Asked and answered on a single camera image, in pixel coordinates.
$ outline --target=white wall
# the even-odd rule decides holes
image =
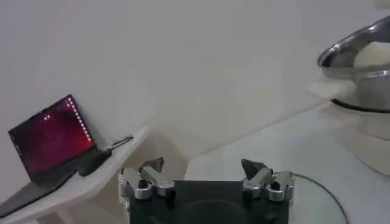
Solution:
[[[320,51],[366,0],[0,1],[0,200],[28,178],[7,130],[73,93],[105,141],[141,124],[192,157],[308,108]]]

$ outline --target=laptop screen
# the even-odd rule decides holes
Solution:
[[[72,96],[9,131],[30,177],[95,147]]]

